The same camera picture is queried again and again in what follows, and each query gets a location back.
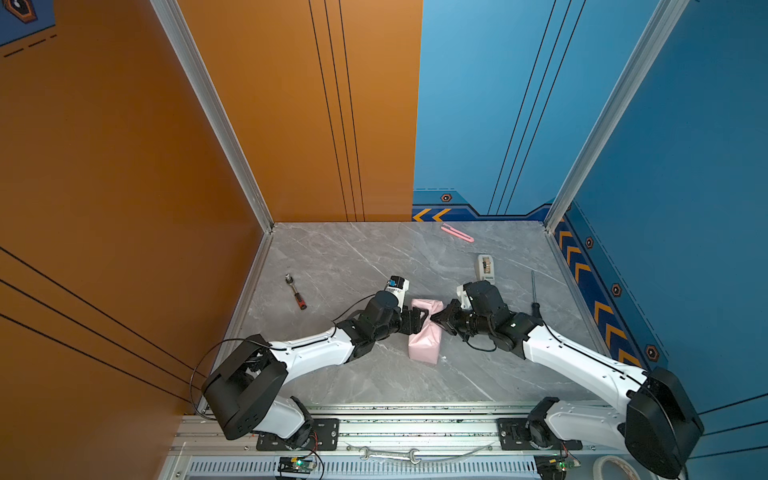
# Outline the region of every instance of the black mounting plate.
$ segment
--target black mounting plate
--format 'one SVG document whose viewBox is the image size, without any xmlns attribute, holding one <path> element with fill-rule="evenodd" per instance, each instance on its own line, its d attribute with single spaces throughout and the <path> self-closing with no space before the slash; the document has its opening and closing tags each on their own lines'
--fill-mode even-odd
<svg viewBox="0 0 768 480">
<path fill-rule="evenodd" d="M 318 452 L 336 450 L 339 441 L 339 419 L 315 419 L 315 425 L 312 427 L 312 433 L 310 434 L 310 442 L 307 445 L 309 448 L 314 446 L 315 433 L 317 434 L 317 448 L 315 450 Z M 307 449 L 289 447 L 277 435 L 267 433 L 259 435 L 256 450 L 259 452 L 288 452 L 291 450 L 301 451 Z"/>
<path fill-rule="evenodd" d="M 498 439 L 502 443 L 502 450 L 540 450 L 531 445 L 531 434 L 526 427 L 528 419 L 496 419 Z M 563 442 L 568 450 L 581 450 L 583 445 L 578 440 Z"/>
</svg>

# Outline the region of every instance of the pink wrapping paper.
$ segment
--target pink wrapping paper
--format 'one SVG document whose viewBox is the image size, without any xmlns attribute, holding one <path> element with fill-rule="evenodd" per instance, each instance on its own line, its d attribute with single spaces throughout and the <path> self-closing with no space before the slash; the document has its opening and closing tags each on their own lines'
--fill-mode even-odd
<svg viewBox="0 0 768 480">
<path fill-rule="evenodd" d="M 408 356 L 412 360 L 437 365 L 437 358 L 440 355 L 442 328 L 431 321 L 430 317 L 432 317 L 433 313 L 443 310 L 442 302 L 440 300 L 413 299 L 411 300 L 411 307 L 428 310 L 429 315 L 424 321 L 422 331 L 408 337 Z"/>
</svg>

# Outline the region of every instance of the gray marble tabletop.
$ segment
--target gray marble tabletop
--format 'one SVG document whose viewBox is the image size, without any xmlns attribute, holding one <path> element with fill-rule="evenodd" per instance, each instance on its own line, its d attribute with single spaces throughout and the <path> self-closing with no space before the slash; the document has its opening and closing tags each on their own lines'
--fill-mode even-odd
<svg viewBox="0 0 768 480">
<path fill-rule="evenodd" d="M 332 326 L 353 302 L 381 290 L 391 275 L 410 280 L 412 298 L 455 298 L 456 287 L 477 280 L 480 253 L 494 258 L 496 286 L 513 311 L 530 312 L 531 270 L 541 314 L 552 328 L 594 349 L 539 222 L 451 222 L 475 238 L 468 243 L 440 223 L 278 223 L 240 335 L 288 340 Z M 307 303 L 299 310 L 286 273 Z M 475 337 L 478 347 L 492 347 Z M 537 402 L 544 396 L 596 399 L 562 375 L 502 351 L 473 350 L 442 336 L 437 366 L 408 357 L 408 337 L 395 334 L 371 353 L 286 384 L 281 395 L 307 404 L 359 402 Z"/>
</svg>

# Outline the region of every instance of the screwdriver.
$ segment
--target screwdriver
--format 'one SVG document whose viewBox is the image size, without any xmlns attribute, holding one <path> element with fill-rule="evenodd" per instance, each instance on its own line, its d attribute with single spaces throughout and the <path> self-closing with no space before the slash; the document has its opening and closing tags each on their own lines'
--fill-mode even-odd
<svg viewBox="0 0 768 480">
<path fill-rule="evenodd" d="M 539 310 L 541 305 L 539 305 L 536 301 L 536 276 L 533 270 L 531 270 L 531 286 L 533 286 L 533 303 L 531 303 L 531 315 L 536 318 L 541 318 L 541 311 Z"/>
<path fill-rule="evenodd" d="M 290 275 L 290 273 L 286 273 L 286 283 L 290 285 L 291 289 L 293 290 L 293 296 L 296 297 L 296 303 L 299 304 L 299 309 L 305 310 L 306 303 L 304 302 L 304 298 L 301 297 L 301 293 L 296 291 L 296 287 L 293 285 L 293 277 Z"/>
</svg>

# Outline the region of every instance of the robotic arm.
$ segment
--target robotic arm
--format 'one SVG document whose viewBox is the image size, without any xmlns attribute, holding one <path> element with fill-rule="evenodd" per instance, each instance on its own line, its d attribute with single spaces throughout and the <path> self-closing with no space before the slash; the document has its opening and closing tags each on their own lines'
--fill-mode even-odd
<svg viewBox="0 0 768 480">
<path fill-rule="evenodd" d="M 270 432 L 289 445 L 307 444 L 313 420 L 295 397 L 278 396 L 285 382 L 324 366 L 351 362 L 376 340 L 421 330 L 426 312 L 403 306 L 408 280 L 393 276 L 364 310 L 319 335 L 288 342 L 248 337 L 203 385 L 203 394 L 227 439 Z M 581 440 L 631 453 L 652 472 L 676 478 L 703 434 L 677 377 L 666 369 L 647 372 L 616 362 L 551 329 L 538 316 L 511 312 L 487 281 L 458 289 L 459 300 L 432 316 L 464 341 L 488 335 L 498 349 L 548 366 L 591 390 L 612 409 L 547 397 L 531 411 L 531 443 L 548 449 Z"/>
</svg>

